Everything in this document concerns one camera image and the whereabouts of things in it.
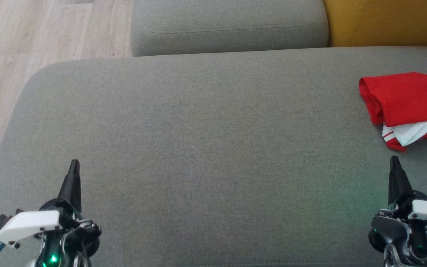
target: folded clothing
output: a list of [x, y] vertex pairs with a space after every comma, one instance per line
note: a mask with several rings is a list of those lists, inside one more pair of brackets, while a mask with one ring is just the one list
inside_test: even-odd
[[388, 147], [405, 151], [405, 146], [427, 138], [427, 75], [417, 72], [363, 77], [360, 94], [371, 121], [383, 124]]

